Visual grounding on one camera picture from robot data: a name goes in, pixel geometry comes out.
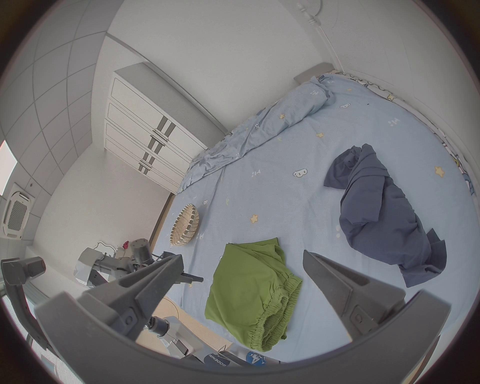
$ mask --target koala print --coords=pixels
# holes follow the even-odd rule
[[[293,172],[293,176],[297,176],[297,177],[302,177],[303,175],[306,175],[307,174],[307,169],[301,169],[299,171],[295,171]]]

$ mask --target bed sheet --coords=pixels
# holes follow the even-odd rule
[[[237,342],[205,319],[213,273],[225,244],[278,237],[287,267],[303,279],[287,339],[265,353],[285,362],[350,342],[334,310],[303,271],[304,249],[400,287],[406,300],[426,289],[449,302],[452,309],[444,331],[466,315],[479,288],[479,222],[464,177],[442,143],[411,113],[353,80],[326,75],[321,83],[335,94],[335,103],[179,193],[154,250],[182,254],[185,271],[204,278],[191,287],[172,287],[168,297],[201,324]],[[350,248],[340,229],[344,191],[324,187],[324,178],[340,153],[364,143],[373,146],[426,231],[434,228],[445,239],[446,268],[426,283],[405,288],[398,266]],[[170,230],[188,203],[198,208],[199,228],[189,244],[171,247]]]

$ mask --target green fabric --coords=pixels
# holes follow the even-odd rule
[[[205,317],[250,349],[286,339],[302,280],[285,266],[278,239],[227,244],[213,275]]]

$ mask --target crumpled dark blue garment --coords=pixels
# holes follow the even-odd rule
[[[345,189],[340,226],[353,249],[397,264],[407,287],[424,283],[446,266],[445,241],[425,233],[419,217],[371,145],[353,146],[331,165],[324,185]]]

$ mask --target wire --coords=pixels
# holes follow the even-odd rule
[[[180,317],[180,314],[179,314],[179,310],[177,309],[177,306],[170,300],[170,299],[167,299],[166,297],[163,297],[166,301],[170,301],[170,303],[175,307],[175,310],[177,311],[177,319],[179,319]]]

